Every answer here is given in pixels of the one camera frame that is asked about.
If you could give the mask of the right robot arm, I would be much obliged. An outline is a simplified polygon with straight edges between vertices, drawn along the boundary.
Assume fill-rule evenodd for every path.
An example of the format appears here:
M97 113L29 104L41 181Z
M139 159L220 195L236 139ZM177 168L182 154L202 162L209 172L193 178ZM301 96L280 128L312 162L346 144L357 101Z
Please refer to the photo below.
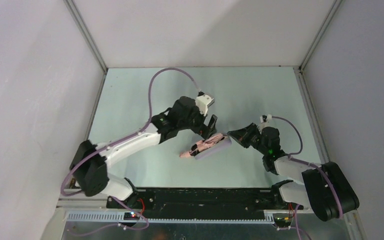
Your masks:
M293 158L282 150L280 132L254 123L228 133L242 147L260 152L267 172L289 179L278 184L281 199L311 209L323 222L357 210L360 200L335 162L317 165Z

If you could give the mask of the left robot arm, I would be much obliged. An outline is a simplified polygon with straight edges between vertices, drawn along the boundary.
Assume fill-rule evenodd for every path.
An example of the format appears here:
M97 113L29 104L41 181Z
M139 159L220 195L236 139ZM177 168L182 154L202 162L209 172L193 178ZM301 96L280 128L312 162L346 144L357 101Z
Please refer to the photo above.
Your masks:
M123 202L136 197L137 190L133 183L126 177L110 174L109 169L145 148L176 137L183 130L191 130L203 139L209 139L217 131L215 115L205 124L209 107L214 101L213 97L203 92L195 99L182 96L172 107L151 116L144 127L128 136L100 144L85 140L72 160L69 176L76 180L80 193L86 197L105 194Z

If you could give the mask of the pink folding umbrella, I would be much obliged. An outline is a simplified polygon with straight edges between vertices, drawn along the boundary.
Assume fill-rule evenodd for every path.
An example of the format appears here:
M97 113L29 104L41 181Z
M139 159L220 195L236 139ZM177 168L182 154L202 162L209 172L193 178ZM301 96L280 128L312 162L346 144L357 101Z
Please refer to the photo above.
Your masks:
M204 154L209 154L211 150L215 150L216 147L221 147L224 143L229 143L229 137L223 133L216 133L211 137L199 140L194 145L191 146L190 150L184 151L179 154L180 158L198 158L198 156L204 156Z

